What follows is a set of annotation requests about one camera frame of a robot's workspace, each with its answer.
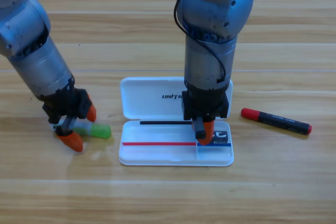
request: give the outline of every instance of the red stripe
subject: red stripe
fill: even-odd
[[[195,146],[194,142],[123,142],[125,146]]]

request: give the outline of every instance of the green object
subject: green object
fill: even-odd
[[[64,120],[60,120],[58,124],[51,124],[51,129],[56,130],[56,126],[62,125]],[[93,136],[102,139],[108,139],[111,137],[111,127],[105,124],[83,122],[76,120],[72,128],[74,132],[81,136]]]
[[[111,127],[104,124],[93,123],[89,135],[103,139],[108,139],[111,137]]]
[[[84,127],[73,127],[73,131],[75,131],[76,133],[78,133],[81,136],[90,136],[90,132],[88,132],[88,130]]]

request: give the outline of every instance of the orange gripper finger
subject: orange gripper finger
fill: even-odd
[[[97,111],[95,106],[93,106],[93,104],[91,105],[91,107],[89,108],[88,114],[86,115],[86,118],[91,121],[94,122],[97,118]]]
[[[76,132],[72,132],[68,136],[58,136],[59,139],[69,148],[73,149],[75,152],[83,151],[83,140],[80,135]]]
[[[204,139],[197,139],[197,140],[200,144],[207,145],[211,142],[212,137],[214,135],[215,121],[206,122],[206,123],[203,123],[203,124],[204,124],[204,128],[205,128],[206,136],[205,136]]]

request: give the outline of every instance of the label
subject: label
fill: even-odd
[[[211,142],[214,144],[227,144],[228,136],[226,131],[215,131]]]

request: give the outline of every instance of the white plastic case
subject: white plastic case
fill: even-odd
[[[216,139],[225,143],[200,146],[182,111],[183,77],[132,77],[120,83],[124,124],[119,161],[141,166],[227,166],[234,161],[229,124],[215,121]],[[233,84],[226,91],[231,110]]]

